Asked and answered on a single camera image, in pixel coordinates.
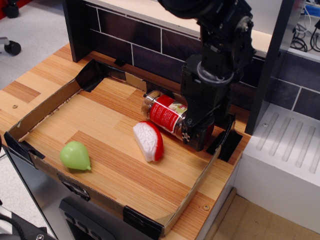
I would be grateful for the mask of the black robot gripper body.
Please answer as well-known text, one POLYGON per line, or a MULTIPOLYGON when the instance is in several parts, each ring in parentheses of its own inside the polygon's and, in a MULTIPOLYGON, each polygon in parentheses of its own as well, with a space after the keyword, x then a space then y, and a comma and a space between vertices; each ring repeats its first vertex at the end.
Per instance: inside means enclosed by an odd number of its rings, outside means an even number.
POLYGON ((230 100, 232 74, 218 77, 202 66, 202 55, 194 54, 184 63, 181 75, 181 95, 187 102, 184 123, 193 128, 214 123, 214 110, 223 100, 230 100))

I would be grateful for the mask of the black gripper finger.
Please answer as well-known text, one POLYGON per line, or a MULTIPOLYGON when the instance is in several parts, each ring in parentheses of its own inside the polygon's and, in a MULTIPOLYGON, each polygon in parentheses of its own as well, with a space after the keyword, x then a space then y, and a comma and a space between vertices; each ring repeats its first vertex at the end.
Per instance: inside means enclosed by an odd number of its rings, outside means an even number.
POLYGON ((187 127, 185 123, 182 124, 182 142, 185 145, 192 147, 197 152, 204 149, 213 132, 213 125, 195 127, 187 127))
POLYGON ((231 101, 224 99, 222 103, 217 107, 214 113, 214 129, 223 129, 227 128, 229 122, 229 110, 231 106, 231 101))

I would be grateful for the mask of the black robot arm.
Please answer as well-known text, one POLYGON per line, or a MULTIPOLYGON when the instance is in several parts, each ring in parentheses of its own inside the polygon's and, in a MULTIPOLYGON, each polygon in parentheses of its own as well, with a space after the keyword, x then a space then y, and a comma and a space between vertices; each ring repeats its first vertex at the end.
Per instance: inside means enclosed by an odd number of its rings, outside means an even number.
POLYGON ((161 0, 181 19, 200 26, 201 54, 191 55, 181 72, 180 94, 187 102, 182 141, 196 151, 204 148, 208 129, 225 121, 231 106, 231 84, 255 54, 251 7, 244 0, 161 0))

